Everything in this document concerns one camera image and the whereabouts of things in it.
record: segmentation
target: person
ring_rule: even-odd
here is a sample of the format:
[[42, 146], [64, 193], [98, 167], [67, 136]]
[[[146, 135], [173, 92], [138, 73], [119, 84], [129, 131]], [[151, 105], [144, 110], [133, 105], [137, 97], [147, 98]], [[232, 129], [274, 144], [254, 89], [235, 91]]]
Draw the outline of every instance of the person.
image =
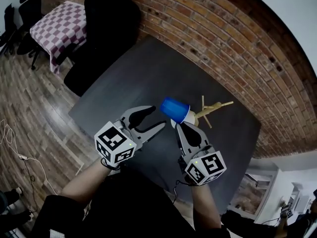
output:
[[253, 220], [243, 218], [240, 214], [227, 211], [221, 216], [221, 221], [234, 234], [242, 238], [302, 238], [310, 226], [317, 220], [317, 198], [313, 201], [310, 212], [304, 214], [296, 222], [287, 225], [287, 215], [282, 213], [277, 227], [255, 224]]
[[29, 210], [25, 210], [22, 213], [14, 215], [2, 215], [9, 205], [20, 199], [21, 195], [21, 188], [16, 188], [9, 192], [0, 191], [0, 233], [9, 232], [28, 221], [32, 221], [33, 213], [31, 213]]
[[[195, 235], [162, 188], [125, 165], [121, 165], [118, 174], [108, 176], [110, 172], [111, 167], [97, 160], [66, 185], [61, 195], [47, 196], [31, 237], [46, 238], [51, 232], [66, 238]], [[191, 186], [191, 192], [196, 232], [229, 238], [229, 232], [221, 226], [209, 186]]]

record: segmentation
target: dark gray table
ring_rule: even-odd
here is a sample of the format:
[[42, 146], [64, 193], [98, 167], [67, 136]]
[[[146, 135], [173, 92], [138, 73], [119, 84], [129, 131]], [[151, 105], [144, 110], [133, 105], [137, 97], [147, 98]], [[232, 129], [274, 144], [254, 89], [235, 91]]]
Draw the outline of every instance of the dark gray table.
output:
[[[227, 171], [209, 183], [222, 213], [248, 167], [261, 125], [231, 93], [177, 51], [147, 37], [117, 60], [89, 88], [69, 115], [93, 137], [104, 124], [118, 119], [126, 109], [155, 105], [157, 110], [144, 120], [143, 127], [160, 120], [168, 120], [167, 126], [126, 163], [173, 193], [175, 181], [182, 179], [177, 163], [181, 152], [169, 119], [159, 107], [163, 99], [170, 96], [190, 104], [191, 110], [198, 112], [202, 108], [202, 95], [205, 105], [234, 101], [233, 105], [208, 115], [212, 129], [203, 118], [199, 124], [227, 165]], [[191, 201], [189, 187], [180, 184], [177, 192], [181, 199]]]

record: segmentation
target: wrist strap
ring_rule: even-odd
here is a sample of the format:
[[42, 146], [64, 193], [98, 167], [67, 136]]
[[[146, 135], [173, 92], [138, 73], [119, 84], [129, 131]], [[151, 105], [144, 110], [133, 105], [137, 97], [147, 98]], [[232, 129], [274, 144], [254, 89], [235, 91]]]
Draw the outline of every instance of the wrist strap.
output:
[[101, 162], [101, 164], [102, 164], [103, 166], [105, 166], [105, 167], [108, 168], [108, 169], [116, 170], [116, 171], [120, 169], [120, 164], [119, 164], [117, 167], [112, 167], [112, 166], [110, 166], [110, 165], [107, 164], [105, 158], [102, 158], [102, 159], [100, 160], [100, 162]]

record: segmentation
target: checkered tablecloth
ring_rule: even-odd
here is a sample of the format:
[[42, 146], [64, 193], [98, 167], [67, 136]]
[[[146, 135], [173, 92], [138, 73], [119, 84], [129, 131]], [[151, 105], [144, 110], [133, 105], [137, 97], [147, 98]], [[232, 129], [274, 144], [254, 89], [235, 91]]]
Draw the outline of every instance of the checkered tablecloth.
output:
[[69, 44], [86, 41], [86, 25], [85, 7], [66, 1], [30, 29], [32, 38], [50, 55], [52, 72], [58, 73], [56, 58]]

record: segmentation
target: wooden floor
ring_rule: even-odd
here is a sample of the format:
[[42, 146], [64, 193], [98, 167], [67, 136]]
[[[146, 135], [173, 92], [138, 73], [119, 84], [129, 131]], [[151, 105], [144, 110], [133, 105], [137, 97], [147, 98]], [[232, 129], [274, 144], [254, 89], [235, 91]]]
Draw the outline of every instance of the wooden floor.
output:
[[[49, 60], [44, 54], [39, 56], [35, 71], [30, 69], [31, 62], [27, 55], [1, 56], [0, 120], [5, 119], [14, 130], [19, 154], [41, 161], [49, 182], [59, 193], [98, 155], [93, 139], [68, 115], [79, 99], [63, 83], [71, 64], [64, 62], [60, 74], [55, 75], [50, 71]], [[45, 197], [53, 191], [45, 182], [40, 164], [30, 160], [27, 165], [35, 177], [35, 200], [40, 210]], [[36, 205], [25, 165], [3, 141], [0, 145], [0, 190], [8, 191], [18, 186], [24, 192], [22, 202], [34, 211]], [[192, 206], [181, 201], [177, 201], [175, 206], [192, 224]], [[27, 232], [33, 224], [24, 225]]]

